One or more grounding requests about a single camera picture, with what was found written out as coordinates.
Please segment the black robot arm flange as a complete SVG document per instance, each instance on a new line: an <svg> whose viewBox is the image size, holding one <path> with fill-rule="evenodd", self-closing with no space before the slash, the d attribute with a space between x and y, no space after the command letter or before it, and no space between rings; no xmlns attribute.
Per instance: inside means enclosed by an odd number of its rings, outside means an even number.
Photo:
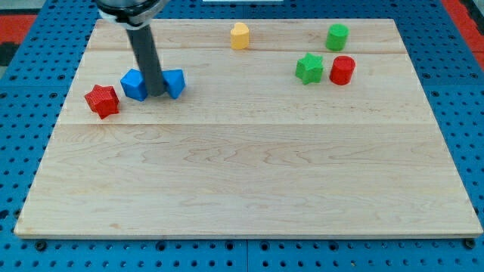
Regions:
<svg viewBox="0 0 484 272"><path fill-rule="evenodd" d="M104 20L137 30L149 25L169 0L95 0L95 4Z"/></svg>

